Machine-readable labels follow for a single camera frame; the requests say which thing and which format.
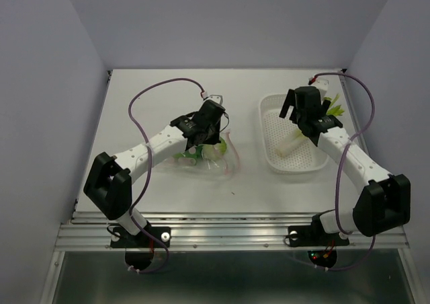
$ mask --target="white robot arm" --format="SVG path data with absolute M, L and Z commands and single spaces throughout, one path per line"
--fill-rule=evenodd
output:
M 353 182 L 359 199 L 355 207 L 339 213 L 335 211 L 315 215 L 309 226 L 289 227 L 297 233 L 290 240 L 292 247 L 326 245 L 336 241 L 343 245 L 347 240 L 339 237 L 339 226 L 349 233 L 359 231 L 371 237 L 409 222 L 411 214 L 411 183 L 402 174 L 394 176 L 379 166 L 357 145 L 352 144 L 341 161 L 346 146 L 351 144 L 347 131 L 334 116 L 326 115 L 330 101 L 320 102 L 320 91 L 314 86 L 291 89 L 279 115 L 285 118 L 293 107 L 290 120 L 298 125 L 303 135 L 327 153 Z
M 220 120 L 224 113 L 222 96 L 209 96 L 199 111 L 172 120 L 148 144 L 139 144 L 113 156 L 99 154 L 91 166 L 84 193 L 109 220 L 118 222 L 129 234 L 137 235 L 140 229 L 129 213 L 131 186 L 148 170 L 148 147 L 154 167 L 193 146 L 215 145 L 219 143 Z M 132 216 L 141 227 L 147 225 L 136 208 L 133 208 Z

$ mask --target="white tabletop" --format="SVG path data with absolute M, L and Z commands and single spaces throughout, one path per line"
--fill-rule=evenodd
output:
M 215 182 L 199 175 L 183 177 L 155 170 L 149 189 L 137 206 L 138 210 L 169 213 L 317 213 L 334 208 L 337 165 L 330 160 L 322 170 L 309 174 L 282 175 L 272 172 L 265 160 L 258 123 L 258 104 L 263 96 L 286 93 L 290 88 L 306 85 L 312 75 L 321 71 L 335 70 L 114 70 L 85 178 L 99 153 L 105 151 L 113 155 L 142 142 L 138 129 L 127 113 L 130 100 L 140 90 L 166 79 L 189 77 L 199 81 L 210 94 L 223 95 L 224 107 L 231 119 L 231 139 L 241 156 L 241 171 L 230 180 Z M 326 78 L 330 81 L 327 96 L 341 94 L 339 103 L 346 112 L 339 120 L 352 134 L 353 121 L 341 82 L 336 76 Z M 200 106 L 199 90 L 194 84 L 175 82 L 144 94 L 134 104 L 133 113 L 151 137 L 172 119 Z M 134 197 L 137 197 L 143 184 L 144 177 L 133 185 Z M 344 175 L 341 208 L 353 207 L 357 197 L 353 184 Z M 98 212 L 97 207 L 80 192 L 75 217 L 93 212 Z

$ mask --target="glass panel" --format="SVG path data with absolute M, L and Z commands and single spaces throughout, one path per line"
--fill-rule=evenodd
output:
M 365 251 L 340 251 L 337 266 Z M 168 267 L 149 275 L 128 272 L 124 253 L 69 252 L 54 303 L 413 303 L 396 250 L 374 250 L 359 267 L 323 272 L 306 252 L 171 254 Z

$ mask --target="white tray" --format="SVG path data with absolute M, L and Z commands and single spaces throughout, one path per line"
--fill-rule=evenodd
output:
M 280 174 L 297 174 L 321 169 L 329 161 L 329 156 L 309 140 L 302 143 L 287 157 L 280 157 L 275 152 L 277 144 L 297 129 L 297 126 L 289 120 L 291 110 L 285 119 L 279 117 L 286 96 L 286 94 L 265 96 L 259 104 L 266 160 L 270 168 Z

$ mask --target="white wall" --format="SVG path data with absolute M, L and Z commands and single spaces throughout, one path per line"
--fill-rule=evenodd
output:
M 110 68 L 346 67 L 386 0 L 71 0 Z
M 349 73 L 368 84 L 376 101 L 365 134 L 370 153 L 412 183 L 411 222 L 405 226 L 430 298 L 430 5 L 429 0 L 388 0 L 357 52 Z M 350 83 L 361 123 L 370 105 Z
M 0 303 L 37 303 L 105 67 L 69 0 L 0 0 Z

